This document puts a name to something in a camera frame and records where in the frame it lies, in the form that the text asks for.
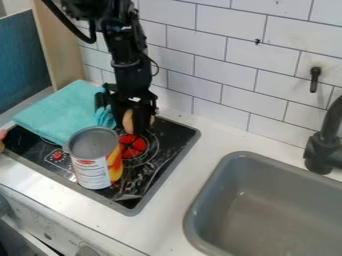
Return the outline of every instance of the tin can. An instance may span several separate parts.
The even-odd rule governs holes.
[[[104,189],[122,176],[123,164],[117,133],[105,127],[90,127],[74,134],[65,145],[77,182],[88,189]]]

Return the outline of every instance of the subway tile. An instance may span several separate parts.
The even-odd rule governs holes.
[[[86,28],[81,28],[79,27],[78,28],[83,34],[85,34],[86,36],[89,36],[89,29],[86,29]],[[78,41],[78,45],[81,45],[81,46],[85,46],[85,47],[88,47],[88,48],[91,48],[91,49],[97,49],[96,47],[96,43],[95,44],[87,44],[86,42],[82,41],[81,39],[77,39]]]
[[[265,20],[265,15],[199,5],[197,29],[255,40],[256,38],[262,38]]]
[[[181,1],[229,8],[232,0],[181,0]]]
[[[156,72],[156,67],[152,66],[153,74]],[[167,70],[160,68],[158,75],[153,77],[152,84],[161,87],[167,87]]]
[[[326,112],[318,108],[290,102],[285,122],[318,131],[321,130]]]
[[[103,52],[108,52],[108,47],[107,47],[106,41],[104,40],[103,34],[97,32],[96,36],[97,36],[97,48],[98,48],[98,50],[103,51]]]
[[[205,100],[194,100],[194,114],[242,130],[247,129],[249,113]]]
[[[140,0],[139,8],[142,19],[195,28],[195,4],[169,0]]]
[[[297,76],[311,80],[310,69],[315,66],[322,68],[319,81],[342,86],[341,59],[303,52],[300,58]]]
[[[232,8],[306,20],[311,2],[312,0],[236,0],[233,1]]]
[[[285,100],[230,86],[223,87],[222,103],[230,107],[278,120],[283,119],[286,109]]]
[[[224,60],[226,38],[198,31],[168,27],[168,48]]]
[[[256,91],[275,97],[326,108],[332,86],[319,84],[317,93],[310,93],[310,81],[295,77],[259,71]]]
[[[107,71],[113,71],[111,67],[112,57],[109,53],[99,52],[93,49],[79,47],[83,64],[88,64]]]
[[[166,46],[166,25],[141,20],[149,44]]]
[[[249,131],[274,140],[305,148],[313,131],[273,119],[252,115]]]
[[[342,28],[270,16],[265,42],[342,57]]]
[[[109,84],[116,84],[115,74],[113,72],[108,72],[106,70],[102,70],[103,82]]]
[[[75,24],[77,27],[81,28],[89,28],[89,22],[85,20],[72,20],[72,22]]]
[[[193,73],[194,56],[191,54],[150,45],[149,56],[162,68],[189,75]]]
[[[288,75],[294,75],[299,58],[299,51],[232,38],[227,48],[229,62]]]
[[[84,69],[84,73],[85,73],[85,77],[88,81],[90,82],[94,82],[97,84],[102,84],[103,80],[102,80],[102,74],[101,74],[101,70],[98,68],[94,68],[94,67],[90,67],[87,65],[83,66]]]
[[[158,86],[152,85],[150,87],[151,92],[158,96],[158,106],[162,109],[171,108],[177,109],[185,113],[191,113],[192,109],[192,97],[167,90]]]
[[[222,84],[169,71],[169,88],[202,99],[220,102]]]
[[[215,82],[252,90],[256,69],[196,56],[195,75]]]
[[[315,0],[310,20],[342,26],[342,1]]]

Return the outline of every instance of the white can label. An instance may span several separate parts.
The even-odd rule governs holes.
[[[103,189],[111,185],[105,157],[97,160],[80,160],[72,157],[78,183],[88,189]]]

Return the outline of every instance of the white countertop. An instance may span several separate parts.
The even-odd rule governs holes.
[[[0,155],[0,183],[149,255],[199,256],[203,254],[183,233],[183,217],[223,156],[251,151],[303,168],[300,148],[196,116],[170,110],[162,111],[162,116],[197,128],[202,136],[135,217],[123,216],[4,155]],[[330,177],[342,181],[339,173]]]

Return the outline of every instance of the toy stove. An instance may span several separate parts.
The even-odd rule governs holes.
[[[199,137],[197,130],[162,118],[157,118],[154,128],[141,136],[129,135],[122,130],[116,132],[120,136],[124,172],[116,184],[102,190],[79,186],[71,159],[62,147],[22,127],[16,126],[9,131],[4,141],[5,154],[42,174],[49,171],[48,177],[63,177],[64,185],[109,207],[114,205],[112,208],[116,210],[122,209],[115,207],[119,204],[126,210],[139,208],[136,211],[140,211]]]

